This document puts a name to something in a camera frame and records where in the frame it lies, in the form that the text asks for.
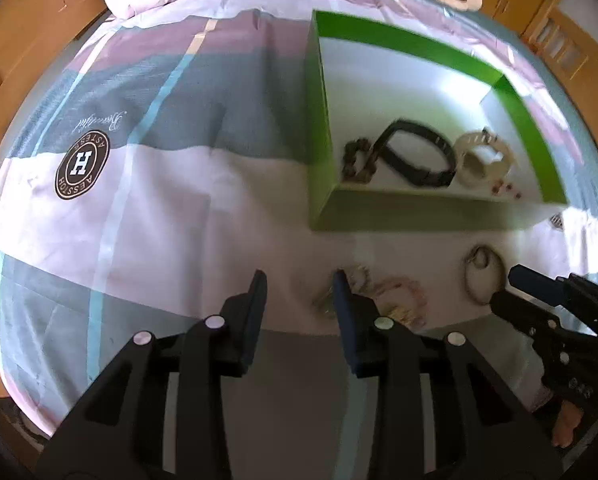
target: white ring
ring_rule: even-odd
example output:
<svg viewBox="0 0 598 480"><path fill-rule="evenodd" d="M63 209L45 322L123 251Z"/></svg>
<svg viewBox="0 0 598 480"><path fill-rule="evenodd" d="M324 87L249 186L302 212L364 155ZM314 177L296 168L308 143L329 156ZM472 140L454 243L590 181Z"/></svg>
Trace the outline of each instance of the white ring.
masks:
<svg viewBox="0 0 598 480"><path fill-rule="evenodd" d="M483 177L475 175L464 165L466 154L477 146L490 146L490 148L503 155L501 160L496 160L484 166ZM456 140L453 148L457 159L456 177L465 187L492 186L503 180L515 164L510 147L500 137L491 134L486 129L482 132L463 134Z"/></svg>

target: metal ring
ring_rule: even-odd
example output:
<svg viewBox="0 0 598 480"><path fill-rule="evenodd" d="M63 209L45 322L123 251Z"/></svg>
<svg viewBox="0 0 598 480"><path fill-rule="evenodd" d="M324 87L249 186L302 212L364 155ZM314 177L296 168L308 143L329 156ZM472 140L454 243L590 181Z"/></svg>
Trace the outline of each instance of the metal ring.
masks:
<svg viewBox="0 0 598 480"><path fill-rule="evenodd" d="M468 298L474 303L480 306L487 306L490 304L488 301L480 300L470 288L468 282L468 266L473 265L476 269L483 270L490 267L492 260L495 261L498 267L498 285L495 292L499 290L505 290L506 288L506 264L499 253L497 253L492 247L488 245L477 245L474 246L467 256L463 259L463 288L466 291Z"/></svg>

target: small bead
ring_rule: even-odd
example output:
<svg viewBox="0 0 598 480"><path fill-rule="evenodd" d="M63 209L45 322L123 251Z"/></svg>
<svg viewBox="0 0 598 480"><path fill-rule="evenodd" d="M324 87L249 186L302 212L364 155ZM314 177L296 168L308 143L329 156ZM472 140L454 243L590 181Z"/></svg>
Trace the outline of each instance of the small bead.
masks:
<svg viewBox="0 0 598 480"><path fill-rule="evenodd" d="M356 153L357 152L357 142L355 140L351 140L350 142L347 142L344 150L346 153Z"/></svg>
<svg viewBox="0 0 598 480"><path fill-rule="evenodd" d="M370 151L371 147L372 147L372 144L370 143L370 141L368 139L362 138L357 141L357 148L361 152L367 153Z"/></svg>
<svg viewBox="0 0 598 480"><path fill-rule="evenodd" d="M373 174L365 168L357 173L357 180L362 184L367 184L373 178Z"/></svg>
<svg viewBox="0 0 598 480"><path fill-rule="evenodd" d="M342 174L343 178L353 178L357 174L357 172L355 171L354 166L349 166L348 164L346 164L343 167Z"/></svg>

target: circular logo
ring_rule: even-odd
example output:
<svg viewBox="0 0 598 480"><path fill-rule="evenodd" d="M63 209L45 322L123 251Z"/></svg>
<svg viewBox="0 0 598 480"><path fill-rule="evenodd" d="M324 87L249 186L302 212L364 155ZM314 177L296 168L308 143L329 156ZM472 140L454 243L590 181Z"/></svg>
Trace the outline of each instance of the circular logo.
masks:
<svg viewBox="0 0 598 480"><path fill-rule="evenodd" d="M59 198L70 200L94 186L109 152L110 140L104 132L91 130L83 134L70 147L57 168L55 191Z"/></svg>

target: wooden bed frame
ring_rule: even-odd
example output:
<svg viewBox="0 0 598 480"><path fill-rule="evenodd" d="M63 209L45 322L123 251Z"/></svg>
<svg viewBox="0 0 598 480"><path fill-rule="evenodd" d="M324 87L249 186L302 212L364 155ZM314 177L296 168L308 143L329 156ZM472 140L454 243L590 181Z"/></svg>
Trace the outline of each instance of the wooden bed frame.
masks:
<svg viewBox="0 0 598 480"><path fill-rule="evenodd" d="M39 77L105 10L103 0L0 0L0 143Z"/></svg>

